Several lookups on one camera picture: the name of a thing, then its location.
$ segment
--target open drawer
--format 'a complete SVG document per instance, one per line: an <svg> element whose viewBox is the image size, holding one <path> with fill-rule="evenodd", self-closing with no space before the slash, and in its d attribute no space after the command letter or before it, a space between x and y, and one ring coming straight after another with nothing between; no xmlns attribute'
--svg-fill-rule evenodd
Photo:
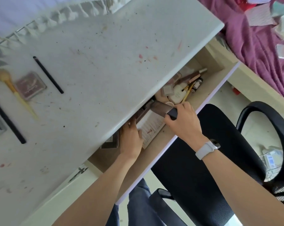
<svg viewBox="0 0 284 226"><path fill-rule="evenodd" d="M216 54L209 45L206 45L186 64L186 66L194 70L208 68L208 71L202 75L203 84L186 99L196 110L196 113L208 103L239 66L239 63L235 63L225 67L217 62L215 57ZM148 147L142 149L141 154L128 171L121 185L116 204L120 204L124 200L176 138L177 136L165 125ZM118 155L119 151L117 149L98 149L88 160L100 171L105 172Z"/></svg>

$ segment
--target purple blanket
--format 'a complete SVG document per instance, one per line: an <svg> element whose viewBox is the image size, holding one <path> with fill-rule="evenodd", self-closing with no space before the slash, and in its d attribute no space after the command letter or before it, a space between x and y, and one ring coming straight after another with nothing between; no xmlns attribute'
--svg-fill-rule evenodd
<svg viewBox="0 0 284 226"><path fill-rule="evenodd" d="M221 32L238 59L284 97L284 59L278 58L275 49L284 41L278 38L274 26L250 27L234 0L199 1L225 24Z"/></svg>

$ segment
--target white desk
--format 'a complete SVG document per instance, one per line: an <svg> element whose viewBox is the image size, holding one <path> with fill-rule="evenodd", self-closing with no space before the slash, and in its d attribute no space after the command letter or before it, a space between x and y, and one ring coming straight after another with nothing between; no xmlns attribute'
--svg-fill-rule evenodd
<svg viewBox="0 0 284 226"><path fill-rule="evenodd" d="M35 121L0 83L0 105L27 139L0 136L0 225L19 225L222 27L197 0L132 0L27 38L6 58L12 78L33 70L48 88L30 102Z"/></svg>

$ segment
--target blue jeans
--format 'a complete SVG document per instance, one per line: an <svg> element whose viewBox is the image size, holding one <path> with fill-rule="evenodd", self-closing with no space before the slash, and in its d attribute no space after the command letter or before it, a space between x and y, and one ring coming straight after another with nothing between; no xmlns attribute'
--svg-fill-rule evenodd
<svg viewBox="0 0 284 226"><path fill-rule="evenodd" d="M164 226L149 203L150 190L142 179L129 193L128 226ZM114 205L106 226L119 226L119 207Z"/></svg>

